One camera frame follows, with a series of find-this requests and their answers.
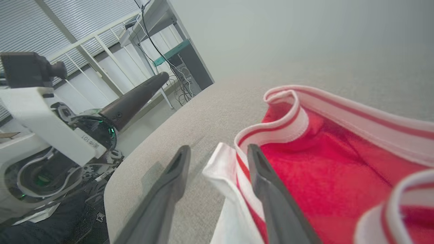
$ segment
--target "black cloth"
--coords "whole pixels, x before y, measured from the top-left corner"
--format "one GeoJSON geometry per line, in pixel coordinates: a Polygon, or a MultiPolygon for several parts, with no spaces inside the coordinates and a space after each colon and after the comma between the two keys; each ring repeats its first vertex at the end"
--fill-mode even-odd
{"type": "Polygon", "coordinates": [[[61,203],[47,219],[6,228],[0,233],[0,244],[60,244],[71,234],[82,217],[86,194],[61,203]]]}

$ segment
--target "wire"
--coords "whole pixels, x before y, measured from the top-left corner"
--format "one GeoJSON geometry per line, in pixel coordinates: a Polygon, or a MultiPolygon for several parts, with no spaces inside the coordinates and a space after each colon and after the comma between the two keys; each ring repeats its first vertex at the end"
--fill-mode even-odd
{"type": "Polygon", "coordinates": [[[137,7],[138,7],[138,8],[140,8],[140,6],[139,6],[139,4],[137,3],[137,1],[136,1],[136,0],[134,0],[134,2],[135,2],[135,3],[137,4],[137,7]]]}
{"type": "Polygon", "coordinates": [[[151,38],[151,36],[149,35],[149,32],[148,32],[148,29],[146,28],[146,25],[145,25],[145,18],[144,18],[144,16],[145,16],[145,8],[146,8],[146,6],[149,4],[151,2],[151,0],[149,0],[142,8],[141,8],[141,20],[142,20],[142,22],[143,22],[143,27],[144,27],[144,29],[145,29],[145,32],[146,32],[146,35],[148,36],[148,38],[149,38],[149,40],[151,41],[151,43],[152,43],[152,45],[154,46],[154,48],[157,50],[157,52],[163,57],[163,59],[164,60],[166,60],[166,62],[168,63],[168,64],[170,64],[171,66],[173,66],[177,71],[179,71],[179,73],[181,73],[182,74],[182,76],[184,77],[184,79],[188,82],[188,88],[190,89],[190,82],[187,80],[187,78],[185,77],[185,75],[184,75],[184,73],[183,72],[181,72],[175,65],[173,65],[171,62],[169,62],[169,60],[168,59],[166,59],[166,57],[160,52],[160,50],[157,48],[157,46],[155,45],[155,43],[152,41],[152,38],[151,38]]]}
{"type": "Polygon", "coordinates": [[[176,77],[178,78],[178,82],[179,82],[179,86],[181,87],[181,90],[182,90],[182,92],[183,92],[183,95],[184,95],[184,99],[185,99],[185,101],[186,102],[188,102],[189,100],[187,99],[187,97],[186,97],[186,95],[185,95],[185,87],[184,87],[184,83],[182,82],[182,80],[178,77],[178,75],[176,74],[176,72],[172,69],[172,67],[170,67],[170,69],[172,70],[172,72],[176,75],[176,77]]]}
{"type": "Polygon", "coordinates": [[[138,44],[136,44],[136,46],[142,51],[142,53],[147,57],[147,58],[149,58],[149,60],[151,60],[152,61],[152,64],[154,65],[154,67],[155,67],[155,70],[156,70],[156,72],[157,72],[157,74],[159,74],[160,72],[158,71],[158,68],[157,68],[157,66],[155,65],[155,63],[154,63],[154,61],[145,53],[145,51],[143,50],[143,48],[142,48],[142,46],[141,46],[141,43],[140,43],[140,39],[138,38],[138,36],[137,36],[137,33],[133,30],[133,32],[134,32],[134,34],[135,34],[135,37],[137,37],[137,41],[138,41],[138,44]]]}
{"type": "Polygon", "coordinates": [[[175,100],[177,100],[178,103],[179,103],[181,106],[183,106],[183,103],[181,103],[181,101],[179,100],[179,97],[178,97],[178,99],[176,99],[177,96],[178,96],[178,94],[177,94],[177,90],[176,90],[176,82],[175,82],[175,80],[169,78],[168,81],[169,81],[170,85],[174,88],[175,100]]]}

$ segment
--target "gray fabric surface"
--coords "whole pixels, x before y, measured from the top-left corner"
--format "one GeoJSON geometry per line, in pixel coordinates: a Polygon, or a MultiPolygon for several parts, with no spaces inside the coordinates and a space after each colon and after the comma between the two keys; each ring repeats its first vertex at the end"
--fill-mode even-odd
{"type": "Polygon", "coordinates": [[[169,243],[209,243],[224,198],[201,170],[218,142],[232,145],[243,128],[261,120],[268,89],[287,84],[318,87],[410,118],[434,121],[432,50],[355,53],[298,63],[216,81],[178,110],[132,152],[105,191],[111,240],[122,229],[177,149],[191,146],[189,179],[178,202],[169,243]]]}

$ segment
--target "black robot arm segment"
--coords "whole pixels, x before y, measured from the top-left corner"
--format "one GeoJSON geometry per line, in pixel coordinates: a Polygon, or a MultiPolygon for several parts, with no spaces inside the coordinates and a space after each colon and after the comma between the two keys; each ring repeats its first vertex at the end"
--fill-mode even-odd
{"type": "Polygon", "coordinates": [[[168,80],[169,74],[161,72],[107,105],[99,114],[121,131],[168,80]]]}

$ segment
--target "red cloth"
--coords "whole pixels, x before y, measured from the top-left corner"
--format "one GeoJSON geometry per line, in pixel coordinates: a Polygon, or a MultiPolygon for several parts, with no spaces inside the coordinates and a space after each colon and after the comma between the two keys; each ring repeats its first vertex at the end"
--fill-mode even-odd
{"type": "MultiPolygon", "coordinates": [[[[262,122],[276,121],[290,108],[285,102],[273,104],[262,122]]],[[[304,110],[309,118],[304,135],[288,143],[265,144],[261,149],[323,243],[352,243],[359,218],[386,200],[405,176],[427,167],[395,156],[304,110]]],[[[267,243],[265,222],[249,210],[267,243]]],[[[407,221],[409,224],[415,243],[432,243],[432,229],[407,221]]]]}

